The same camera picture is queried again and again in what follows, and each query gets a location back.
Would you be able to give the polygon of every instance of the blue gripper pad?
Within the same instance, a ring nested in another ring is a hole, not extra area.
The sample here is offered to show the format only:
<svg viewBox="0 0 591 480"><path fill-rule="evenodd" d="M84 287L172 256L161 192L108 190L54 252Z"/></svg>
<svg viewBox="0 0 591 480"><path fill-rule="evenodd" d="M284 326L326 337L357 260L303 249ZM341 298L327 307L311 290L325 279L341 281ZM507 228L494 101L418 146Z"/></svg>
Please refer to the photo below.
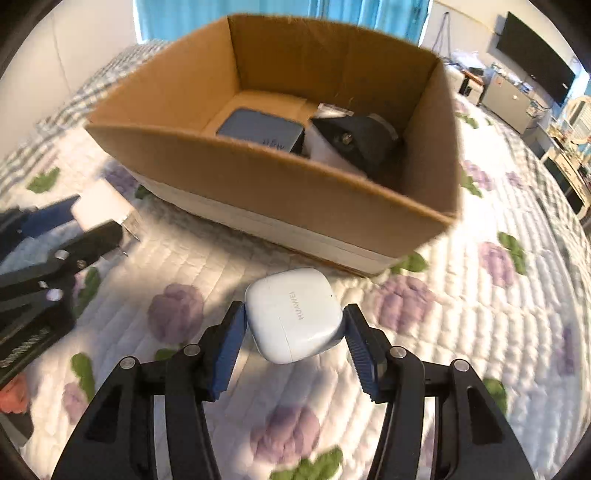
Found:
<svg viewBox="0 0 591 480"><path fill-rule="evenodd" d="M380 347L373 329L369 327L363 313L356 304L343 309L345 339L353 358L361 388L372 401L379 398L379 379L387 368L384 351Z"/></svg>
<svg viewBox="0 0 591 480"><path fill-rule="evenodd" d="M213 398L219 398L226 391L236 364L236 358L246 333L246 310L239 301L232 302L224 320L218 327L222 336L219 353L215 359L213 378L209 391Z"/></svg>

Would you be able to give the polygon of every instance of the quilted bedspread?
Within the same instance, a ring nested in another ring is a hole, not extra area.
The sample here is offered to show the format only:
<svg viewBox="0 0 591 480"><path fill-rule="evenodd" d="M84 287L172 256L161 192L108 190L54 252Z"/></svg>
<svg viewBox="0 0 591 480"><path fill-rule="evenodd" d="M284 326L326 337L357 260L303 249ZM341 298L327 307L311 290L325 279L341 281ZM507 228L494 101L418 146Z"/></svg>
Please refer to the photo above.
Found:
<svg viewBox="0 0 591 480"><path fill-rule="evenodd" d="M76 328L24 372L28 395L20 407L29 409L35 430L21 454L31 469L51 475L122 357L164 358L220 322L254 280L314 266L343 306L358 303L393 344L425 361L467 359L495 393L538 477L550 478L589 422L591 251L558 185L521 140L458 99L462 220L391 270L355 276L163 202L86 133L92 105L164 46L124 51L0 165L0 209L44 206L104 177L143 222L142 241L128 257L101 259L78 275ZM24 241L0 273L44 261L79 232L70 222ZM19 408L15 403L4 408ZM247 334L228 391L205 410L224 479L290 478L286 472L306 458L324 466L317 478L361 479L385 407L361 391L346 342L273 365ZM430 471L433 418L428 401L421 479ZM162 398L155 430L158 476L170 478Z"/></svg>

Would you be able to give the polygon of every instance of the white box bottom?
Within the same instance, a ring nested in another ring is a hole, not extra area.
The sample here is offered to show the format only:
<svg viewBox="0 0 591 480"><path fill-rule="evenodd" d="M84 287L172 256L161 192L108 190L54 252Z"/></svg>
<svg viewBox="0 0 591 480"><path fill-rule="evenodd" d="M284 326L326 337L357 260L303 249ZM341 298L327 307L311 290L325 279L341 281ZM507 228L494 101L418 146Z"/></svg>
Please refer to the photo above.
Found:
<svg viewBox="0 0 591 480"><path fill-rule="evenodd" d="M132 172L157 197L194 215L299 252L342 265L365 274L379 274L396 263L395 258L366 250L341 240L311 232L258 213L179 190Z"/></svg>

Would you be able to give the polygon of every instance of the gray charger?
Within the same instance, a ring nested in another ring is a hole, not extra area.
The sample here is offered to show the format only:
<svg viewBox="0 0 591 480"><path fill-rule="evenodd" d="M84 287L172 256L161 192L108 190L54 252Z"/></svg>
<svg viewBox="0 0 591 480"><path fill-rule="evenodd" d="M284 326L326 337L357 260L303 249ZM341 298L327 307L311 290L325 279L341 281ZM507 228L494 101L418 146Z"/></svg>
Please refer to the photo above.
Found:
<svg viewBox="0 0 591 480"><path fill-rule="evenodd" d="M304 144L304 127L299 123L249 108L234 110L217 134L297 155Z"/></svg>

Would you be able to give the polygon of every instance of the white earbuds case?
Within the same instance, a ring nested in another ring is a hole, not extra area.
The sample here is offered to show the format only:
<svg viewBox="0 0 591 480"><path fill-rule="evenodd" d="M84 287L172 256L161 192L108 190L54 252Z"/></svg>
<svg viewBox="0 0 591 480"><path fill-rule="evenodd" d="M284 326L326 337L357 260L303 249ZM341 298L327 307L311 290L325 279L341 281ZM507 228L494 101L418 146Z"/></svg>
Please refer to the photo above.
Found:
<svg viewBox="0 0 591 480"><path fill-rule="evenodd" d="M288 364L343 338L343 311L326 277L314 268L270 275L245 294L248 325L261 355Z"/></svg>

